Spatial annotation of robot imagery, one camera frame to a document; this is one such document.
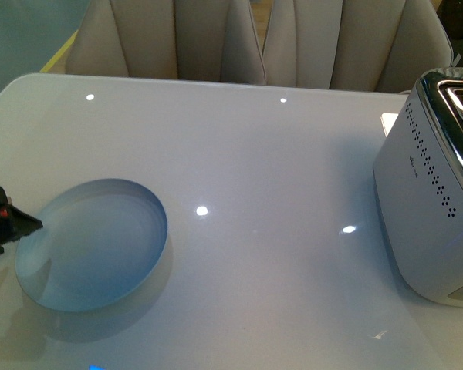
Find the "chair backrest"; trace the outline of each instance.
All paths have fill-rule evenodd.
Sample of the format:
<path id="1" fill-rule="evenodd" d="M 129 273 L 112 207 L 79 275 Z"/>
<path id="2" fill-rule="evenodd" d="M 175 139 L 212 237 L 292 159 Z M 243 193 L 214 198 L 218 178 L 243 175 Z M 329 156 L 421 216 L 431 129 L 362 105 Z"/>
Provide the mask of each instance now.
<path id="1" fill-rule="evenodd" d="M 330 26 L 323 32 L 306 22 Z M 278 0 L 263 54 L 269 85 L 391 93 L 452 62 L 429 0 Z"/>
<path id="2" fill-rule="evenodd" d="M 66 72 L 265 83 L 248 0 L 91 0 Z"/>

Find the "black object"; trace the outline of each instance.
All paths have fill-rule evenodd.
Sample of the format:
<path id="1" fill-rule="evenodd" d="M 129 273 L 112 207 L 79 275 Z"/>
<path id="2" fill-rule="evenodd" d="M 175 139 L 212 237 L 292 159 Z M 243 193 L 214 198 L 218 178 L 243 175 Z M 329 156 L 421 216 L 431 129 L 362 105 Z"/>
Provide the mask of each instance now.
<path id="1" fill-rule="evenodd" d="M 40 220 L 12 206 L 0 187 L 0 244 L 16 241 L 43 227 Z M 0 245 L 0 254 L 4 252 Z"/>
<path id="2" fill-rule="evenodd" d="M 441 21 L 448 36 L 463 39 L 463 0 L 443 0 Z"/>

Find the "toaster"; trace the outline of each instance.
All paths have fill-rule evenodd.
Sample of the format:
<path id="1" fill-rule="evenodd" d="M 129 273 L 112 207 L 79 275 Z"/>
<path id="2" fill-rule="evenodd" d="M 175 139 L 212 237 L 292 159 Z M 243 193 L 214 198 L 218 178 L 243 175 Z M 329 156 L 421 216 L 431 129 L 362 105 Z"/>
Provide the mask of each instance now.
<path id="1" fill-rule="evenodd" d="M 416 81 L 373 175 L 403 279 L 431 301 L 463 307 L 463 68 Z"/>

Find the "round dish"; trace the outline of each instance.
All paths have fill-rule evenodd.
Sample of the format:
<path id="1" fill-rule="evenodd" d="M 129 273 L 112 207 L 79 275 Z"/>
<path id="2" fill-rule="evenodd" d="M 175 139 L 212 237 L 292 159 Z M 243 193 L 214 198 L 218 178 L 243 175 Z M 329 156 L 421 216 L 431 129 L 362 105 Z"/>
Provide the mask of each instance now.
<path id="1" fill-rule="evenodd" d="M 38 218 L 43 229 L 19 242 L 16 274 L 31 299 L 60 311 L 93 310 L 129 294 L 149 276 L 167 239 L 161 202 L 127 180 L 83 183 Z"/>

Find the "white table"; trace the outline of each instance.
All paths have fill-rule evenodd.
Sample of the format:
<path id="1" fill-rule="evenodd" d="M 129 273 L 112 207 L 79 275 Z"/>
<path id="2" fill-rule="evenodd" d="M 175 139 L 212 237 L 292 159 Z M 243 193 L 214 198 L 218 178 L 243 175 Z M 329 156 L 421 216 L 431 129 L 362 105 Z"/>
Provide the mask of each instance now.
<path id="1" fill-rule="evenodd" d="M 463 309 L 404 284 L 377 216 L 380 116 L 405 99 L 14 81 L 0 95 L 0 185 L 14 204 L 34 215 L 79 183 L 132 180 L 165 206 L 169 240 L 140 288 L 82 314 L 31 301 L 6 244 L 0 369 L 463 369 Z"/>

